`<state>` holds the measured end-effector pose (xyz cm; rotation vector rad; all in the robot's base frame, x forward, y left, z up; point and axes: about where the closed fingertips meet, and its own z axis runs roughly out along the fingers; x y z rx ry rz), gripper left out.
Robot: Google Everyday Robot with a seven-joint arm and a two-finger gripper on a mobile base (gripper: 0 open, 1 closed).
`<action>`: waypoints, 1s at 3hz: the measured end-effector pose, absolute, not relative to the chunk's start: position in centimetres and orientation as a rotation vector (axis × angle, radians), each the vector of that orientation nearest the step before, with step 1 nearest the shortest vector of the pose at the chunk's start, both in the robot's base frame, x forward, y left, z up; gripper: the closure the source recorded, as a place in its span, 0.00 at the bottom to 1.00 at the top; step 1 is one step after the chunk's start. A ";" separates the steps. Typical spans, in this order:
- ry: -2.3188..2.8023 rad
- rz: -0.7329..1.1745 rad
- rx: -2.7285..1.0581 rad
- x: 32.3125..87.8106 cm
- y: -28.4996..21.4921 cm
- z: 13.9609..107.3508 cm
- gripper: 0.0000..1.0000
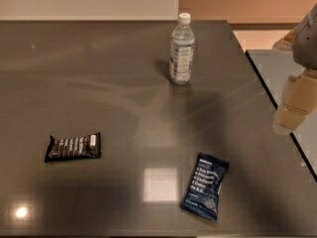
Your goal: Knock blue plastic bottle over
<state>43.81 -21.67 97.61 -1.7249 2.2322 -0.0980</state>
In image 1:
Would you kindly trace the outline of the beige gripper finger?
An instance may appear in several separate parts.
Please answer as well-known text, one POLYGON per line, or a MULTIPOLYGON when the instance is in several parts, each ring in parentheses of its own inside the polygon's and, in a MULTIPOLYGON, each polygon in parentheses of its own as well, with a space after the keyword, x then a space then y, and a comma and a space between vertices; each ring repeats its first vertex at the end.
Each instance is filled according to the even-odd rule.
POLYGON ((294 132, 317 108, 317 70, 306 68, 300 75, 290 75, 274 115, 272 129, 277 135, 294 132))

